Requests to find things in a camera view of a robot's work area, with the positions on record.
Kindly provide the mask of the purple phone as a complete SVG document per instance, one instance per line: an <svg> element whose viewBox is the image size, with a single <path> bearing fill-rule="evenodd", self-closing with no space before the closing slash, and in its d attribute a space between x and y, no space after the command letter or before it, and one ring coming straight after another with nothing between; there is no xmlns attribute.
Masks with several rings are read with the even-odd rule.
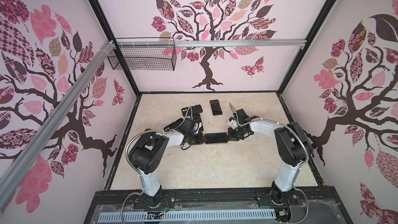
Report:
<svg viewBox="0 0 398 224"><path fill-rule="evenodd" d="M208 133L204 135L206 142L227 142L227 133Z"/></svg>

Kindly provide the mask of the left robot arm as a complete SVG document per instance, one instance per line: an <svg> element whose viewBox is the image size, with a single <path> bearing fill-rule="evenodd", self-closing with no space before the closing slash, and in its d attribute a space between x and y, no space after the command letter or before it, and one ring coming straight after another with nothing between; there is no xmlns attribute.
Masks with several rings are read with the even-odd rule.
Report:
<svg viewBox="0 0 398 224"><path fill-rule="evenodd" d="M136 135L126 145L124 155L127 163L139 175L143 194L155 197L161 191L157 168L165 150L169 147L182 147L204 143L202 122L191 118L178 119L163 131L148 129Z"/></svg>

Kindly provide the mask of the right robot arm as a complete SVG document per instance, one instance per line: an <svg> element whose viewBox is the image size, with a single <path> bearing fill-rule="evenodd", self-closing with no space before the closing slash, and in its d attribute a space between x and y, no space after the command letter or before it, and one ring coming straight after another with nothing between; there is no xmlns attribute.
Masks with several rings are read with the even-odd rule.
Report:
<svg viewBox="0 0 398 224"><path fill-rule="evenodd" d="M282 160L277 178L272 182L271 201L276 205L287 203L295 191L295 181L305 163L309 161L313 148L297 122L279 122L248 116L243 109L232 110L229 119L228 139L244 140L256 133L264 134L276 141L278 154Z"/></svg>

